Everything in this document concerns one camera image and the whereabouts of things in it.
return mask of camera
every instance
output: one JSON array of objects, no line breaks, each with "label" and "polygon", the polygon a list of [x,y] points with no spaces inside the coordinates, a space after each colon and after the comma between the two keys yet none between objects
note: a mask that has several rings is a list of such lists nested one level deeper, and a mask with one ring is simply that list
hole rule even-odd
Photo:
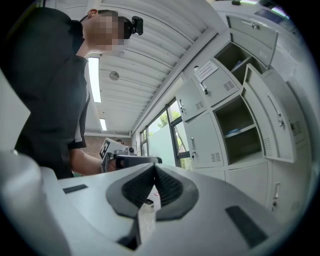
[{"label": "camera", "polygon": [[144,20],[138,16],[132,17],[132,34],[141,36],[144,33]]}]

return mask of vent grille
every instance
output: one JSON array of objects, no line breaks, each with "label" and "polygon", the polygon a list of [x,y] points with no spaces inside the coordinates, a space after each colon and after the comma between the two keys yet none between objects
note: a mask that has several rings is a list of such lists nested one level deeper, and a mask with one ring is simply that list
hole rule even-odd
[{"label": "vent grille", "polygon": [[223,85],[223,87],[227,90],[227,91],[230,91],[231,89],[235,88],[235,85],[231,82],[231,81],[228,81],[227,83],[225,83]]},{"label": "vent grille", "polygon": [[270,142],[270,138],[264,138],[263,139],[264,142],[264,148],[265,150],[271,150],[271,142]]},{"label": "vent grille", "polygon": [[211,154],[211,162],[220,162],[221,161],[221,157],[220,157],[220,153],[213,153]]},{"label": "vent grille", "polygon": [[296,122],[292,123],[291,124],[291,128],[292,128],[293,136],[297,136],[298,134],[302,133],[299,121],[296,121]]},{"label": "vent grille", "polygon": [[200,102],[198,102],[197,104],[195,104],[195,107],[196,107],[197,110],[199,110],[199,109],[204,108],[205,106],[204,106],[203,102],[200,101]]}]

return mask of label on locker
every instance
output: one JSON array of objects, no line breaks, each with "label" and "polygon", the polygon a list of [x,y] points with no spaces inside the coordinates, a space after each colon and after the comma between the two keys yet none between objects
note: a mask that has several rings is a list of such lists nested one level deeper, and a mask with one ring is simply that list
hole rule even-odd
[{"label": "label on locker", "polygon": [[204,64],[203,67],[201,67],[197,72],[195,72],[194,75],[201,83],[208,76],[213,74],[216,70],[218,70],[218,67],[211,60],[209,60],[206,64]]}]

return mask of hand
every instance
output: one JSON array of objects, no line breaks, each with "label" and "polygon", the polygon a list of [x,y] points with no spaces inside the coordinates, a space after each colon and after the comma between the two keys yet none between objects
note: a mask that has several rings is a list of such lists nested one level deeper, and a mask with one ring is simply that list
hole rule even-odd
[{"label": "hand", "polygon": [[[125,162],[123,160],[121,160],[120,162],[122,168],[125,166]],[[119,170],[119,168],[117,168],[116,166],[116,159],[111,159],[109,162],[108,162],[108,172],[113,172],[113,171],[117,171]]]}]

